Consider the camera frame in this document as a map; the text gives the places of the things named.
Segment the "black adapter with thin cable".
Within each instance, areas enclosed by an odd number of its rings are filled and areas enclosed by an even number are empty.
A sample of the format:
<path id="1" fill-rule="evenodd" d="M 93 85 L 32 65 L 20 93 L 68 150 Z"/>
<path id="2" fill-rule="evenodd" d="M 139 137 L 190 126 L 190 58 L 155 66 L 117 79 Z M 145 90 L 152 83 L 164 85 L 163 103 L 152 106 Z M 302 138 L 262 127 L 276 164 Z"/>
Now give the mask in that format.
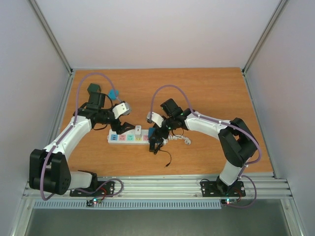
<path id="1" fill-rule="evenodd" d="M 165 165 L 165 168 L 169 167 L 169 165 L 172 162 L 172 155 L 170 152 L 162 150 L 161 148 L 164 146 L 164 142 L 157 142 L 155 140 L 149 140 L 149 152 L 152 152 L 154 155 L 157 155 L 157 153 L 165 152 L 169 155 L 169 162 Z"/>

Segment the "white power strip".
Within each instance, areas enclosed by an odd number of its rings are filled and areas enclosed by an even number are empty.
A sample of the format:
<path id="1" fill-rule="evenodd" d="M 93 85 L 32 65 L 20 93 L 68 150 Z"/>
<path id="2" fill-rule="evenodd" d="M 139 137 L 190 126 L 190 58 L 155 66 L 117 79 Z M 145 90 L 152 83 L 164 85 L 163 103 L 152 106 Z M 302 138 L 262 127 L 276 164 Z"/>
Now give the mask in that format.
<path id="1" fill-rule="evenodd" d="M 110 129 L 107 136 L 107 141 L 112 145 L 148 145 L 148 135 L 148 129 L 141 130 L 140 138 L 136 138 L 134 130 L 130 130 L 124 134 L 119 135 Z"/>

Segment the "light blue adapter plug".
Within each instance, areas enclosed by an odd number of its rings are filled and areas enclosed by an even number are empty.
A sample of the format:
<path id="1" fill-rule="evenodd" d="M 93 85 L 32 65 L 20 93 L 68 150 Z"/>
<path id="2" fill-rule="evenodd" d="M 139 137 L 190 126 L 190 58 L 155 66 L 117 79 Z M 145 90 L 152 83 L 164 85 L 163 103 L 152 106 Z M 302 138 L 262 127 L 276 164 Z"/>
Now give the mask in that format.
<path id="1" fill-rule="evenodd" d="M 118 91 L 118 90 L 111 89 L 111 90 L 108 92 L 108 96 L 109 96 L 109 98 L 112 99 L 112 100 L 118 100 L 119 91 Z"/>

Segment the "dark green cube plug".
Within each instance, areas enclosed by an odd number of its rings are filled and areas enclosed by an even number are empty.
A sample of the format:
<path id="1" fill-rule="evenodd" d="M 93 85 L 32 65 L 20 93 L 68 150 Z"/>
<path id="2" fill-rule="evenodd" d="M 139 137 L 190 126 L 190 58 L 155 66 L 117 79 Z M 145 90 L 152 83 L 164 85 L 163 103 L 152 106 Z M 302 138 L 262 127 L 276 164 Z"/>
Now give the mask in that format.
<path id="1" fill-rule="evenodd" d="M 101 87 L 98 84 L 91 83 L 87 88 L 88 94 L 101 93 Z"/>

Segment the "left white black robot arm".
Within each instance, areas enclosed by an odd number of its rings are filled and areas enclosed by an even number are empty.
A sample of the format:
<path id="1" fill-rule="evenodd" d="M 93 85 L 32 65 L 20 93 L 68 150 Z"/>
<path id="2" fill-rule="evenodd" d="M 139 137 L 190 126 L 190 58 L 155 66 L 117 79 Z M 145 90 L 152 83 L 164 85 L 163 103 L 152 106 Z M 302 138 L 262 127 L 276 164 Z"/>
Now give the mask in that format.
<path id="1" fill-rule="evenodd" d="M 82 189 L 88 196 L 99 190 L 97 174 L 89 171 L 72 172 L 68 166 L 71 153 L 82 138 L 97 124 L 110 125 L 112 131 L 123 134 L 135 128 L 120 121 L 121 116 L 131 112 L 131 106 L 121 101 L 104 108 L 107 94 L 92 92 L 88 102 L 77 107 L 73 117 L 59 136 L 43 149 L 34 149 L 30 154 L 29 186 L 41 194 L 63 195 L 72 189 Z"/>

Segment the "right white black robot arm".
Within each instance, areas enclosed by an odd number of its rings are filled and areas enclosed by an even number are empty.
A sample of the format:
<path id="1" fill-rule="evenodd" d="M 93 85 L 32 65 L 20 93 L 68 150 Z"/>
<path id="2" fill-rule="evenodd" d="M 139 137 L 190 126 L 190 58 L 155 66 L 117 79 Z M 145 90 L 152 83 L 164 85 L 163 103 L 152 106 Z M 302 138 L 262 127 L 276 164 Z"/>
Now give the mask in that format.
<path id="1" fill-rule="evenodd" d="M 205 116 L 194 109 L 182 110 L 172 98 L 160 106 L 166 116 L 152 111 L 147 114 L 147 122 L 154 124 L 154 131 L 148 136 L 149 151 L 156 154 L 164 145 L 169 133 L 178 128 L 200 132 L 217 139 L 222 147 L 226 163 L 216 179 L 215 189 L 222 196 L 230 194 L 247 161 L 258 150 L 257 140 L 244 121 L 240 118 L 219 120 Z"/>

